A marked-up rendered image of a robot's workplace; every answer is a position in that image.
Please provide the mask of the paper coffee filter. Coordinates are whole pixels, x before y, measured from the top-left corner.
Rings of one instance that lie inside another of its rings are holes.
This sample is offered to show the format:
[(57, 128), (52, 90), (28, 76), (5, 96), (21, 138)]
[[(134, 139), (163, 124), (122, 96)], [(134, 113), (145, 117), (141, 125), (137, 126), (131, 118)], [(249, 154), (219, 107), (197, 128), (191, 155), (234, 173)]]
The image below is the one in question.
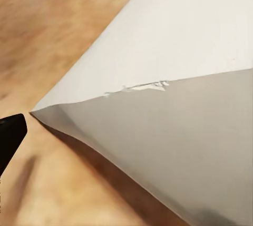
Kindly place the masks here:
[(30, 113), (190, 226), (253, 226), (253, 0), (129, 0)]

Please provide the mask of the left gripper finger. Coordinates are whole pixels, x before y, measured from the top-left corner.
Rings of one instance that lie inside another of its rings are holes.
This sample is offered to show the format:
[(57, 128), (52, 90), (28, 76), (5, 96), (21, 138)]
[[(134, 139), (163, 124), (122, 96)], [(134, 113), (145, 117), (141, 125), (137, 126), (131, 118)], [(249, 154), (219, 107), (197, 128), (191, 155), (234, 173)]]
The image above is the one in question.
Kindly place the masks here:
[(23, 113), (0, 119), (0, 176), (27, 134)]

